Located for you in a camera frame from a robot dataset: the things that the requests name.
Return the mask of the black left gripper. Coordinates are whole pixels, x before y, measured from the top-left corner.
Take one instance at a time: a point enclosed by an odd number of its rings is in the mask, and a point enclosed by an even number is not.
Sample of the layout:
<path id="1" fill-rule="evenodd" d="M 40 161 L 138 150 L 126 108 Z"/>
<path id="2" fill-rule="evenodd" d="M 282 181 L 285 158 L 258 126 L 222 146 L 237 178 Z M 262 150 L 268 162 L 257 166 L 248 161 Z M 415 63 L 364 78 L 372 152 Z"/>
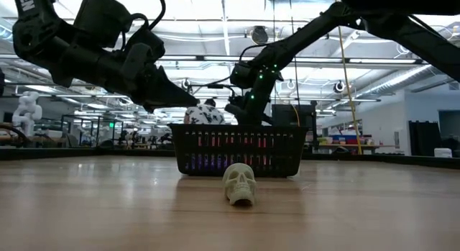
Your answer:
<path id="1" fill-rule="evenodd" d="M 195 106 L 198 100 L 175 85 L 155 62 L 165 54 L 164 42 L 148 28 L 137 30 L 128 40 L 123 77 L 134 81 L 132 101 L 152 113 L 159 108 Z"/>

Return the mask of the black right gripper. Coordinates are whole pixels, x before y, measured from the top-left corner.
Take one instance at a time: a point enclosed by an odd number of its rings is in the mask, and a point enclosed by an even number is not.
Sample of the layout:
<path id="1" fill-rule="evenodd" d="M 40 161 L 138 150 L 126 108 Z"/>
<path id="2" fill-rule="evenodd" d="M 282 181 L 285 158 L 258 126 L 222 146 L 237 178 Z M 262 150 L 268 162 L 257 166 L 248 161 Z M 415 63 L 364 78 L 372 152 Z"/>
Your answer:
<path id="1" fill-rule="evenodd" d="M 225 111 L 233 114 L 238 125 L 261 125 L 266 122 L 272 125 L 272 118 L 265 114 L 266 105 L 277 81 L 284 81 L 280 71 L 256 70 L 256 79 L 252 88 L 243 96 L 229 99 Z"/>

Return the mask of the black slotted plastic basket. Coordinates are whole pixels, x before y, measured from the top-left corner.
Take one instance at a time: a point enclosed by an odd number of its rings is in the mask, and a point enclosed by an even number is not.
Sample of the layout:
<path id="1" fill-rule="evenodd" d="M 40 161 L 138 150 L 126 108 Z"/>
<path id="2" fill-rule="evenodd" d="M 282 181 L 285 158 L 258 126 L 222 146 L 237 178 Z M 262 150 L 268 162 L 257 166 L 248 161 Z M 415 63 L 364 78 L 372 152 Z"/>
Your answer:
<path id="1" fill-rule="evenodd" d="M 178 170 L 194 176 L 221 177 L 244 163 L 257 177 L 285 178 L 298 173 L 305 127 L 171 124 Z"/>

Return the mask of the cream plastic skull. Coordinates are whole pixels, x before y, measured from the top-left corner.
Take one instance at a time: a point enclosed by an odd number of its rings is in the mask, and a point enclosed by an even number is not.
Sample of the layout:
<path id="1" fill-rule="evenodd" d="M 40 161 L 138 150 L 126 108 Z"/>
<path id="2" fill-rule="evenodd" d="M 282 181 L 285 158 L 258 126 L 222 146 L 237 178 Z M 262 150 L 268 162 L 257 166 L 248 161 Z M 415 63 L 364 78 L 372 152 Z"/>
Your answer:
<path id="1" fill-rule="evenodd" d="M 253 206 L 257 182 L 252 168 L 244 163 L 234 163 L 224 172 L 224 195 L 232 206 Z"/>

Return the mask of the black cabinet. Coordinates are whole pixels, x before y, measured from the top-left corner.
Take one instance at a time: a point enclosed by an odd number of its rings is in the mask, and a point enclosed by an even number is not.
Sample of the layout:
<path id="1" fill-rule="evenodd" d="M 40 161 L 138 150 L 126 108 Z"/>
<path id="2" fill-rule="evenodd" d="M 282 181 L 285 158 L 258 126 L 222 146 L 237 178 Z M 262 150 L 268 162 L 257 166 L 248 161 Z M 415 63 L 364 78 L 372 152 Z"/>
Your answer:
<path id="1" fill-rule="evenodd" d="M 310 129 L 316 126 L 316 108 L 313 105 L 272 105 L 274 126 L 300 126 Z"/>

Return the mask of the person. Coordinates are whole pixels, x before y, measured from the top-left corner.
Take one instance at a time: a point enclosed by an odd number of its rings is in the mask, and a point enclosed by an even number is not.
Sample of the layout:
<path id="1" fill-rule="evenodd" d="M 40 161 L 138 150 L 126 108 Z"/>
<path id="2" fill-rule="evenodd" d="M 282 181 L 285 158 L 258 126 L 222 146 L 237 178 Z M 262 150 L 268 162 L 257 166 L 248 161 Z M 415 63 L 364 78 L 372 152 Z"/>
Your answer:
<path id="1" fill-rule="evenodd" d="M 203 104 L 187 108 L 184 124 L 225 124 L 224 115 L 216 108 L 213 99 L 206 99 Z"/>

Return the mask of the long ceiling light bar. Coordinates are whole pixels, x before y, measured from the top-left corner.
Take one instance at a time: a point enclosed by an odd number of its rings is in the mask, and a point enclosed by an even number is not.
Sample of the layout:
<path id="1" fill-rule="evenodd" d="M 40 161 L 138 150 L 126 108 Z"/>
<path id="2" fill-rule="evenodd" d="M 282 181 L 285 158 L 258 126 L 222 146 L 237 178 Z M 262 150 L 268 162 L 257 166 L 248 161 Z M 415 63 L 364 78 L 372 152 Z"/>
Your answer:
<path id="1" fill-rule="evenodd" d="M 166 55 L 160 58 L 160 60 L 171 60 L 171 61 L 221 61 L 221 62 L 236 62 L 239 60 L 250 61 L 253 57 L 238 57 L 238 56 L 203 56 L 203 55 Z M 310 58 L 310 57 L 297 57 L 296 60 L 299 63 L 341 63 L 341 58 Z M 421 59 L 389 59 L 389 58 L 346 58 L 346 63 L 356 64 L 416 64 L 422 65 L 427 64 L 426 61 Z"/>

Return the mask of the black partition panel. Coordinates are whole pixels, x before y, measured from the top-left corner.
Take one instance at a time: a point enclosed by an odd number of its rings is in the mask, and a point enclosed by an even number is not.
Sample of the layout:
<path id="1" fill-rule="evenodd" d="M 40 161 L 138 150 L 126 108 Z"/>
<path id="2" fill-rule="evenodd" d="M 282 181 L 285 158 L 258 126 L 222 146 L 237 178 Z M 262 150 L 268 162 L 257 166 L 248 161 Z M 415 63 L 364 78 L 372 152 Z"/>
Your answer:
<path id="1" fill-rule="evenodd" d="M 409 121 L 410 151 L 412 156 L 434 156 L 441 146 L 441 134 L 437 122 Z"/>

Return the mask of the black metal table frame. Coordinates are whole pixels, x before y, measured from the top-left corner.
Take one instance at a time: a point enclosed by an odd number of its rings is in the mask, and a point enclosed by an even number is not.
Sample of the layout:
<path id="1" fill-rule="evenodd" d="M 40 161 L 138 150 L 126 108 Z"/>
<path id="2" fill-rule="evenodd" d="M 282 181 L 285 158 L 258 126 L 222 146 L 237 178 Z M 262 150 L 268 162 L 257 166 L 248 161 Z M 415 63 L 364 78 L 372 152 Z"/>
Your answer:
<path id="1" fill-rule="evenodd" d="M 101 148 L 0 148 L 0 161 L 43 158 L 74 158 L 101 155 L 172 158 L 175 157 L 175 152 L 173 150 L 112 150 Z M 369 161 L 460 170 L 460 158 L 435 158 L 405 155 L 327 155 L 308 154 L 304 152 L 301 159 Z"/>

